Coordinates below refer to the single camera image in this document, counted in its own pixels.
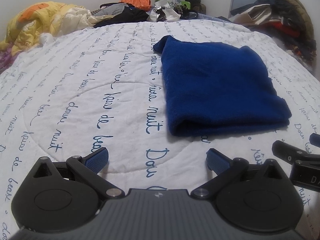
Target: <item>white quilt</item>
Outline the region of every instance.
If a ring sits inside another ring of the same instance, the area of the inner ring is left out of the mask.
[[[278,95],[289,105],[289,127],[228,136],[171,136],[161,57],[152,50],[165,35],[181,41],[246,45],[256,51]],[[124,191],[149,187],[191,191],[215,176],[205,161],[211,147],[250,163],[274,158],[271,146],[276,140],[320,152],[309,143],[310,134],[320,131],[318,111],[319,82],[271,38],[239,25],[209,20],[144,22],[85,29],[53,42],[47,39],[43,47],[21,53],[0,76],[3,232],[9,238],[18,230],[11,200],[41,156],[65,161],[106,147],[109,164],[101,176]],[[289,175],[291,166],[278,162]],[[319,194],[297,190],[305,207],[297,230],[316,239]]]

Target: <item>gray ribbed surface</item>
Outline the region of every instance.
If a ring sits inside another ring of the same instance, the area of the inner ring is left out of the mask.
[[[133,189],[121,200],[109,200],[95,219],[61,234],[21,230],[12,240],[303,240],[296,232],[258,236],[224,222],[207,201],[186,190]]]

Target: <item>folded blue towel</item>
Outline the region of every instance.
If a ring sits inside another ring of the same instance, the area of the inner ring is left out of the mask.
[[[286,101],[277,96],[265,64],[249,47],[165,36],[153,49],[162,53],[172,135],[254,132],[289,125]]]

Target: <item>dark clothing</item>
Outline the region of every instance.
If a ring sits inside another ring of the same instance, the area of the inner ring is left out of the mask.
[[[234,134],[287,126],[291,112],[277,96],[266,65],[248,46],[163,37],[169,131],[175,136]]]
[[[313,24],[310,19],[310,16],[307,13],[306,8],[303,6],[303,4],[299,0],[285,0],[288,3],[290,3],[294,8],[295,12],[299,14],[299,16],[302,18],[305,29],[303,29],[303,32],[301,33],[302,36],[304,36],[305,40],[313,40],[314,39],[314,30],[313,30]]]
[[[144,11],[138,8],[130,9],[129,7],[124,7],[122,13],[114,16],[111,19],[106,19],[101,22],[98,22],[94,25],[94,28],[102,27],[111,24],[117,23],[137,23],[147,21],[149,15]]]
[[[299,38],[293,38],[290,35],[276,29],[273,26],[254,26],[250,28],[251,31],[257,31],[260,33],[264,33],[270,37],[276,37],[280,39],[287,48],[290,47],[298,47],[300,55],[303,56],[304,59],[306,59],[306,63],[311,65],[312,60],[315,57],[315,54],[313,52],[313,49],[310,46],[313,46],[312,43],[305,43],[305,41],[301,41]]]
[[[207,14],[207,7],[201,3],[201,0],[186,0],[191,5],[191,10],[197,13]]]
[[[231,23],[231,21],[229,20],[229,19],[227,19],[227,18],[225,18],[225,17],[223,17],[223,16],[219,16],[219,17],[217,17],[218,19],[220,19],[220,20],[224,20],[224,21],[227,21],[227,22],[230,22]]]
[[[285,34],[288,34],[289,36],[291,36],[293,38],[298,38],[300,36],[300,31],[297,31],[297,30],[293,29],[292,27],[283,25],[281,22],[269,22],[269,23],[263,24],[261,27],[264,27],[264,26],[272,26],[272,27],[282,31]]]
[[[234,9],[230,11],[230,13],[231,15],[241,14],[247,9],[259,4],[270,4],[272,13],[275,13],[280,15],[281,17],[287,18],[288,20],[286,21],[288,22],[289,26],[291,26],[290,22],[292,22],[292,24],[296,26],[299,31],[306,30],[306,26],[303,22],[302,17],[296,11],[296,8],[286,0],[257,0],[252,4],[247,4],[237,9]]]

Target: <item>yellow blanket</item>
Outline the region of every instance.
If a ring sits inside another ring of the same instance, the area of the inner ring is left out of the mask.
[[[74,4],[57,2],[37,3],[17,14],[7,26],[4,41],[0,42],[0,50],[5,50],[13,44],[12,55],[27,50],[39,44],[41,33],[58,34],[61,22],[66,12],[74,7],[83,8]]]

